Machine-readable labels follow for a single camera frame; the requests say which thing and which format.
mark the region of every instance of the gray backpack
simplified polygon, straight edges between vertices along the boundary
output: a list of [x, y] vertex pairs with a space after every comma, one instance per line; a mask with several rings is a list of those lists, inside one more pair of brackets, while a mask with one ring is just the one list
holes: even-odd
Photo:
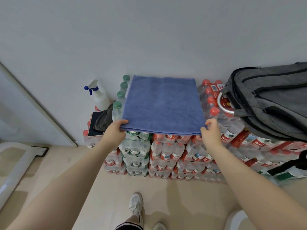
[[307, 62], [237, 69], [221, 92], [251, 133], [307, 142]]

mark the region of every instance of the blue towel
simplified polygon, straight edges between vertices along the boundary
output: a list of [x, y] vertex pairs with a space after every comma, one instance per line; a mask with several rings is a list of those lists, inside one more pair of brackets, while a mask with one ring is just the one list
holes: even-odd
[[201, 135], [205, 119], [195, 79], [133, 76], [121, 125], [124, 130]]

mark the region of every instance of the blue spray trigger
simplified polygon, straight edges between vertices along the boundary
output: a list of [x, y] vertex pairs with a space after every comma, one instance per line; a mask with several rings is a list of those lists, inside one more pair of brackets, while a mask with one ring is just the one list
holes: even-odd
[[96, 86], [96, 88], [89, 88], [88, 86], [84, 86], [84, 89], [85, 90], [89, 90], [90, 91], [90, 95], [92, 95], [92, 90], [93, 91], [97, 91], [99, 88], [98, 88], [98, 86]]

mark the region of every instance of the spray bottle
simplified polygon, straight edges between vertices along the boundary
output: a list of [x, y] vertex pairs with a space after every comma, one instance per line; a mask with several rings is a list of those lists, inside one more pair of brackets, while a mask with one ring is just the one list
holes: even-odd
[[97, 82], [98, 80], [93, 80], [88, 86], [84, 86], [84, 89], [89, 90], [90, 95], [92, 95], [92, 91], [94, 92], [95, 104], [99, 110], [103, 111], [109, 107], [110, 101], [107, 98], [106, 94], [99, 90]]

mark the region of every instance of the person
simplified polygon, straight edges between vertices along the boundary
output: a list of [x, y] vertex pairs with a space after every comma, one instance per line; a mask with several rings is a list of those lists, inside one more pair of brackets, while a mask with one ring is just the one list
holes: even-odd
[[[54, 179], [9, 226], [8, 230], [72, 229], [107, 155], [125, 138], [117, 120], [102, 140], [82, 159]], [[215, 159], [243, 210], [257, 229], [307, 229], [307, 211], [278, 186], [251, 170], [221, 143], [215, 119], [202, 127], [202, 139]], [[117, 230], [143, 230], [143, 199], [134, 193], [129, 202], [131, 217]], [[158, 223], [154, 230], [166, 230]]]

